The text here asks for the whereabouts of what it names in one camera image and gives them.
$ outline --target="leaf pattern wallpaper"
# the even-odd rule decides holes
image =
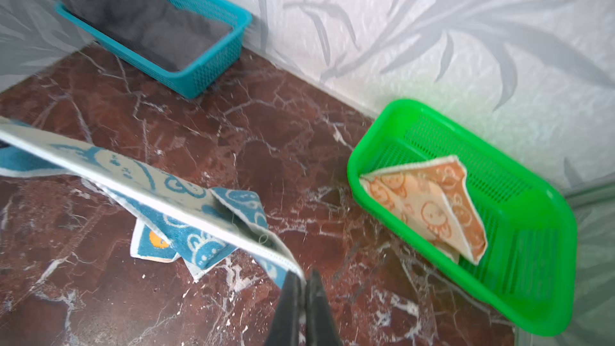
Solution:
[[[0,0],[0,89],[90,41],[53,1]],[[246,47],[368,115],[413,97],[560,190],[615,178],[615,0],[230,1]],[[615,205],[576,215],[573,322],[526,344],[615,342]]]
[[[0,0],[0,91],[92,41],[53,9],[56,0]]]

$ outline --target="orange towel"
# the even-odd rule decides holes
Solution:
[[[465,188],[467,170],[455,155],[382,168],[362,175],[367,194],[454,262],[478,264],[487,250],[485,226]]]

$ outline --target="patterned cloth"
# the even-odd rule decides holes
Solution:
[[[130,245],[135,258],[173,262],[181,257],[197,281],[237,249],[228,243],[234,242],[260,254],[253,255],[280,287],[288,270],[303,276],[290,251],[267,230],[263,206],[254,192],[203,188],[123,155],[1,117],[0,139],[27,147],[27,151],[0,148],[0,175],[79,174],[131,212],[137,218]],[[73,171],[52,163],[57,163],[58,157]],[[127,196],[118,188],[139,198]],[[187,224],[191,219],[195,219],[194,224]],[[211,227],[230,240],[221,240],[195,226]]]
[[[485,225],[467,192],[457,155],[381,168],[361,175],[365,192],[455,263],[478,265],[487,251]]]

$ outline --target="folded towel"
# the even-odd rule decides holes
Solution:
[[[232,31],[168,0],[60,0],[69,12],[159,65],[180,71]]]
[[[365,191],[417,234],[457,262],[477,265],[487,250],[485,226],[455,155],[382,168],[359,179]]]
[[[278,286],[288,270],[303,276],[290,251],[267,230],[254,192],[203,188],[123,155],[2,117],[0,139],[19,146],[0,147],[0,175],[79,174],[131,212],[137,221],[130,253],[136,258],[173,262],[182,257],[196,281],[240,244]],[[169,214],[171,210],[178,215]]]

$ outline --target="floor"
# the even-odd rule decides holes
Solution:
[[[513,345],[466,295],[353,201],[371,124],[244,51],[188,101],[98,45],[0,95],[0,115],[203,186],[256,191],[271,229],[318,267],[345,345]],[[135,219],[77,177],[0,179],[0,340],[10,345],[261,345],[279,289],[237,251],[197,284],[133,259]]]

